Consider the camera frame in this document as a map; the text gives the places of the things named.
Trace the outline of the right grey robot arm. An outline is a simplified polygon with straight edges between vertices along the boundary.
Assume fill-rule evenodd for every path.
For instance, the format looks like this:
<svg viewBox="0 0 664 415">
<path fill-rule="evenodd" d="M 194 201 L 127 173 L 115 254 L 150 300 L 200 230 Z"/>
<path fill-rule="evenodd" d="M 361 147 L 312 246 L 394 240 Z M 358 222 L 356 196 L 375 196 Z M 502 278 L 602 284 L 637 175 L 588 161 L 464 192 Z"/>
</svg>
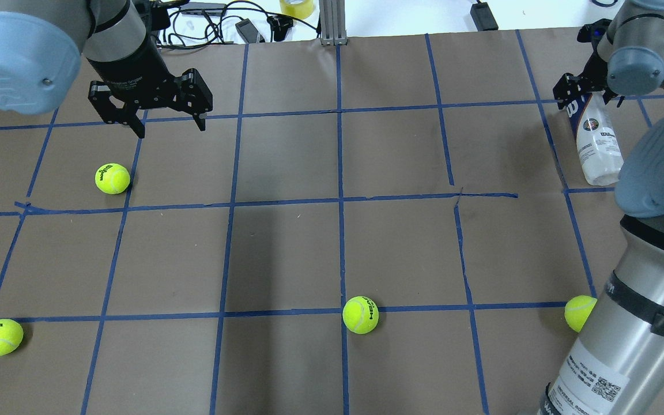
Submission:
<svg viewBox="0 0 664 415">
<path fill-rule="evenodd" d="M 664 1 L 626 1 L 577 40 L 593 54 L 556 82 L 559 108 L 592 92 L 664 90 Z M 664 118 L 630 152 L 614 194 L 627 247 L 532 414 L 643 414 L 664 387 Z"/>
</svg>

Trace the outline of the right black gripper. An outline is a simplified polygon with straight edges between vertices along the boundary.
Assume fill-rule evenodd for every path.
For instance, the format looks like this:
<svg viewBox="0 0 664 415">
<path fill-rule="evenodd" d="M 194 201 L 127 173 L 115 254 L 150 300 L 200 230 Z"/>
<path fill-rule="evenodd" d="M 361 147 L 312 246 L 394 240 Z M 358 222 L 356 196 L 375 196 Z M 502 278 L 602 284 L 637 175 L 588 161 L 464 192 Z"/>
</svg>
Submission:
<svg viewBox="0 0 664 415">
<path fill-rule="evenodd" d="M 617 108 L 625 100 L 625 96 L 618 95 L 608 87 L 607 63 L 595 52 L 588 58 L 580 74 L 562 74 L 552 92 L 559 110 L 563 110 L 578 98 L 593 92 L 601 93 L 605 104 L 617 98 Z"/>
</svg>

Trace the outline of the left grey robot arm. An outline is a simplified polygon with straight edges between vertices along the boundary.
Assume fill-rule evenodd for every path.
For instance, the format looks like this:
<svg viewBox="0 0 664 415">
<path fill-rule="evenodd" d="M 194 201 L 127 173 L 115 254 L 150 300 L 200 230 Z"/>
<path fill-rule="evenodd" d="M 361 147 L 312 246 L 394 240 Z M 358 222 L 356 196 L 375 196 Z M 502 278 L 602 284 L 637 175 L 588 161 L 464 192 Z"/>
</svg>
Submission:
<svg viewBox="0 0 664 415">
<path fill-rule="evenodd" d="M 179 76 L 151 35 L 182 1 L 0 1 L 0 110 L 56 110 L 87 61 L 88 100 L 103 123 L 145 136 L 138 111 L 171 108 L 205 131 L 213 94 L 199 71 Z"/>
</svg>

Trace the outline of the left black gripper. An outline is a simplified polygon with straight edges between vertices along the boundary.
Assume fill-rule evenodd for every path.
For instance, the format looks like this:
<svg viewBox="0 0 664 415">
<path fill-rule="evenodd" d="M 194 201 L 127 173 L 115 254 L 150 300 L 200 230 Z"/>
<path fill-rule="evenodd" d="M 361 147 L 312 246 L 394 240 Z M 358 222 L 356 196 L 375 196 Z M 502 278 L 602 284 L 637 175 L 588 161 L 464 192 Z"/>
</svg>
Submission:
<svg viewBox="0 0 664 415">
<path fill-rule="evenodd" d="M 213 93 L 195 68 L 174 76 L 152 40 L 117 61 L 89 58 L 100 77 L 90 84 L 89 102 L 105 123 L 119 123 L 145 138 L 145 125 L 137 110 L 171 108 L 191 115 L 202 132 L 206 116 L 213 110 Z"/>
</svg>

